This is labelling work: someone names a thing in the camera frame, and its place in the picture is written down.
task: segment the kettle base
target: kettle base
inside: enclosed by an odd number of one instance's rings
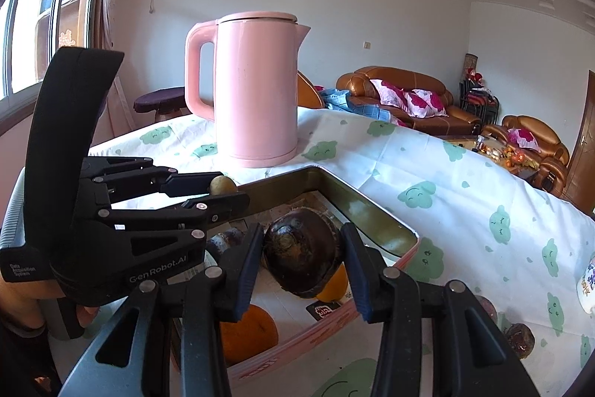
[[[234,156],[227,156],[226,158],[238,167],[244,167],[247,169],[258,169],[264,167],[273,167],[276,165],[281,165],[282,163],[287,162],[288,160],[293,159],[296,156],[296,152],[298,148],[295,147],[292,151],[289,151],[285,155],[280,155],[279,157],[273,157],[272,159],[240,159]]]

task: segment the door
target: door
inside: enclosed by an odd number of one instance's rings
[[[587,100],[581,131],[568,165],[568,179],[562,198],[587,215],[595,208],[595,73],[589,72]]]

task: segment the kettle spout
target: kettle spout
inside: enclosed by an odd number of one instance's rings
[[[302,45],[304,38],[308,34],[311,28],[308,26],[302,26],[301,24],[296,24],[296,48]]]

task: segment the wooden coffee table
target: wooden coffee table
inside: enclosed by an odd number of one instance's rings
[[[440,138],[441,140],[445,140],[453,145],[458,145],[459,147],[466,148],[467,150],[471,150],[475,147],[475,142],[477,141],[477,135],[438,135],[436,138]],[[487,143],[490,147],[493,148],[505,148],[506,146],[501,143],[500,141],[496,140],[495,138],[486,137],[484,143]],[[487,159],[491,160],[496,165],[501,166],[508,170],[512,175],[516,175],[518,178],[522,178],[524,181],[528,182],[529,184],[533,181],[535,175],[537,175],[537,170],[531,167],[524,167],[524,166],[513,166],[507,167],[505,160],[499,160],[496,162],[493,158],[486,156],[484,153],[478,152],[479,155],[483,155]]]

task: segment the white curtain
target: white curtain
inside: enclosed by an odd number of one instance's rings
[[[115,1],[102,0],[103,39],[101,40],[100,47],[103,49],[113,49],[114,47]],[[118,74],[115,77],[114,84],[109,89],[105,111],[97,122],[93,144],[119,137],[134,129],[136,129],[135,122],[130,113],[126,96],[124,96],[120,74]]]

